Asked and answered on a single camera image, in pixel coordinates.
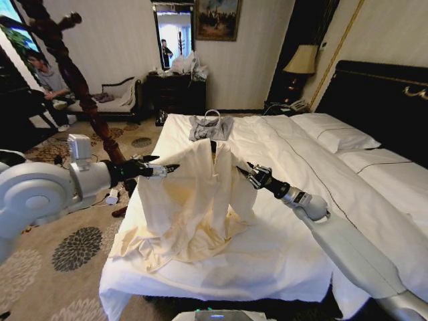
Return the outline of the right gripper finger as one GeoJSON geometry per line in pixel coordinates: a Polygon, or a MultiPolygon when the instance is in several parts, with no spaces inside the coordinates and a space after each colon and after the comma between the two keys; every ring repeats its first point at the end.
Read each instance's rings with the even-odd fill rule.
{"type": "Polygon", "coordinates": [[[253,185],[254,188],[260,188],[260,181],[254,174],[240,167],[237,167],[237,169],[253,185]]]}
{"type": "Polygon", "coordinates": [[[272,169],[270,167],[265,167],[259,164],[252,164],[251,162],[247,162],[247,164],[253,173],[272,173],[272,169]]]}

